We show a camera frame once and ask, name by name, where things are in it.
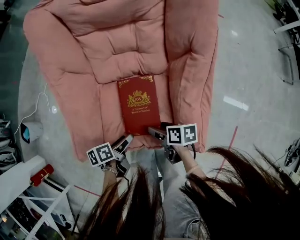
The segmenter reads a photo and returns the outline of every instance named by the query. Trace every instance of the pink cushion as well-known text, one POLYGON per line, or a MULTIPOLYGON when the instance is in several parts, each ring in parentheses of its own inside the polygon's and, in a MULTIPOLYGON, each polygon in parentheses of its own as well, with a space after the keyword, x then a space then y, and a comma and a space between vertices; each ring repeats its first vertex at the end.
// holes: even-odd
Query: pink cushion
MULTIPOLYGON (((217 20, 218 0, 43 0, 26 15, 79 160, 125 133, 116 81, 146 74, 155 75, 161 121, 197 123, 204 150, 217 20)), ((130 148, 142 147, 160 142, 135 137, 130 148)))

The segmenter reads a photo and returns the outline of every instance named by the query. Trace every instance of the bracelet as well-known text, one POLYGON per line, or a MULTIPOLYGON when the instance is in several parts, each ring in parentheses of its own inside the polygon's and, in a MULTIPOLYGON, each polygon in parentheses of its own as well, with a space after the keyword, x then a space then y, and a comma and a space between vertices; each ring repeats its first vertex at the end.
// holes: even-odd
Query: bracelet
POLYGON ((191 169, 187 172, 187 176, 190 175, 193 171, 195 171, 198 167, 199 167, 199 165, 197 164, 195 167, 191 168, 191 169))
POLYGON ((106 168, 106 167, 104 169, 105 169, 105 172, 110 171, 110 172, 114 173, 116 176, 118 175, 118 173, 116 171, 114 171, 113 169, 106 168))
POLYGON ((113 166, 111 166, 111 165, 105 165, 105 167, 110 167, 110 168, 112 168, 112 169, 114 169, 114 170, 117 170, 115 167, 113 167, 113 166))

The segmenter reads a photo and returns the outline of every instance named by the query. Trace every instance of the armrest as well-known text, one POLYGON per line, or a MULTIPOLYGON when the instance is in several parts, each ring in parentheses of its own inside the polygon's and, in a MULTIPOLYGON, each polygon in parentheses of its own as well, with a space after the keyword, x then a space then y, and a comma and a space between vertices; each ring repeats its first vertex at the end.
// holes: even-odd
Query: armrest
POLYGON ((166 0, 165 38, 175 124, 197 123, 205 150, 217 52, 218 0, 166 0))
POLYGON ((90 64, 66 26, 43 6, 26 15, 23 27, 64 115, 76 156, 84 161, 87 150, 103 143, 99 89, 90 64))

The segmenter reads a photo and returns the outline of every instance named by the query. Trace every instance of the chair leg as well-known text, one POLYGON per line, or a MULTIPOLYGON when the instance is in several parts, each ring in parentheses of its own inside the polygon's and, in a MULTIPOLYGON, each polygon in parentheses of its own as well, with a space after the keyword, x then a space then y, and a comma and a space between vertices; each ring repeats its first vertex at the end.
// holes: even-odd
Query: chair leg
POLYGON ((276 28, 276 29, 274 29, 274 32, 277 34, 277 33, 284 32, 284 31, 287 31, 289 29, 296 28, 296 27, 299 27, 299 26, 300 26, 300 20, 292 22, 292 23, 287 24, 287 25, 284 25, 280 28, 276 28))

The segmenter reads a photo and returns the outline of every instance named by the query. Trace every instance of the shoe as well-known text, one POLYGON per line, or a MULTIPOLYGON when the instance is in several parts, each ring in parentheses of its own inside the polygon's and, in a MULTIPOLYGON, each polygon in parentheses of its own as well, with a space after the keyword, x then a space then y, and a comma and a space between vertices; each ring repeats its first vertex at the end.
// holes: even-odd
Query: shoe
POLYGON ((294 162, 300 160, 300 139, 295 140, 293 144, 288 148, 285 158, 285 166, 289 167, 294 162))
POLYGON ((0 170, 6 171, 16 165, 15 149, 6 147, 0 150, 0 170))
POLYGON ((10 121, 0 119, 0 138, 10 138, 10 121))
POLYGON ((276 13, 273 13, 273 16, 276 18, 276 20, 280 21, 281 19, 281 16, 276 14, 276 13))
POLYGON ((10 139, 0 138, 0 149, 6 148, 10 144, 10 139))

